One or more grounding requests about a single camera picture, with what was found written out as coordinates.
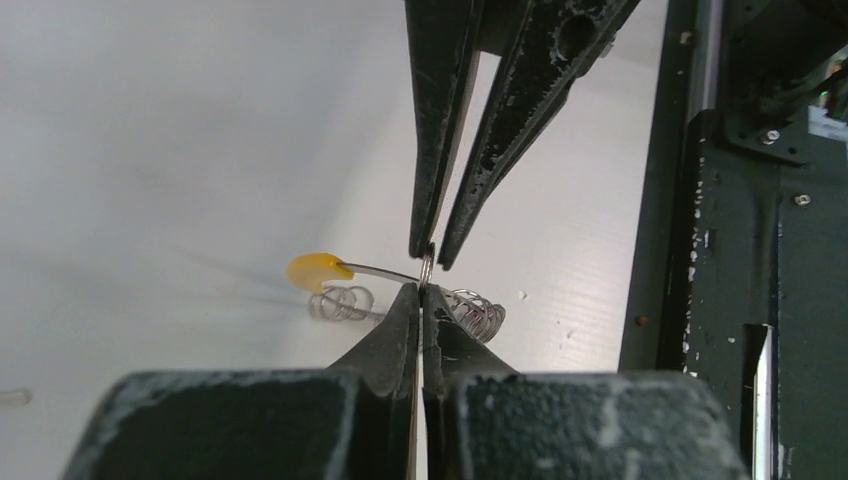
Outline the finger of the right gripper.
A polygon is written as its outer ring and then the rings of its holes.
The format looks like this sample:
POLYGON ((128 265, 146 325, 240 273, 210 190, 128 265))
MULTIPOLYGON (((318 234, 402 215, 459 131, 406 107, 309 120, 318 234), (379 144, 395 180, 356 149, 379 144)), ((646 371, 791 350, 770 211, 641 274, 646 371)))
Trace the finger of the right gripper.
POLYGON ((634 1, 528 1, 498 64, 438 256, 455 264, 485 201, 635 10, 634 1))
POLYGON ((452 174, 479 61, 482 1, 405 3, 417 154, 409 255, 428 250, 452 174))

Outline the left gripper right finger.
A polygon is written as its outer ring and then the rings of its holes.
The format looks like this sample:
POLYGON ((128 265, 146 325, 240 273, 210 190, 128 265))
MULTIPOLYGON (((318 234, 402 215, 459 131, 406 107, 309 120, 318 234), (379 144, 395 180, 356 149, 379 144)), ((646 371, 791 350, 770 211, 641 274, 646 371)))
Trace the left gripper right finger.
POLYGON ((421 293, 432 479, 745 479, 722 406, 679 372, 520 373, 421 293))

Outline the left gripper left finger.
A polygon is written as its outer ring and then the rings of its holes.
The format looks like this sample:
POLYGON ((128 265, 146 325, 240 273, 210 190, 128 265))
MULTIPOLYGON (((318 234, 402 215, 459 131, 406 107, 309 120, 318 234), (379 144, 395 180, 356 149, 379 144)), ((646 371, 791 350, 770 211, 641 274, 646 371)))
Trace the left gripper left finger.
POLYGON ((169 370, 120 379, 94 411, 67 479, 411 479, 420 299, 330 366, 169 370))

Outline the metal keyring with yellow tip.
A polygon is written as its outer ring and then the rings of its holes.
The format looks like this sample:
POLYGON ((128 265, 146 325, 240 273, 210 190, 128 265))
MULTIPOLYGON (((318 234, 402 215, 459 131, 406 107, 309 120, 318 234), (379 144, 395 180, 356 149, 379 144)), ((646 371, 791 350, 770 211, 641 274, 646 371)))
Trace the metal keyring with yellow tip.
MULTIPOLYGON (((288 282, 309 294, 309 315, 328 322, 379 324, 392 303, 391 297, 419 277, 387 268, 344 260, 331 253, 308 253, 293 258, 285 270, 288 282)), ((448 310, 477 339, 494 339, 506 320, 507 310, 483 295, 465 288, 441 289, 448 310)))

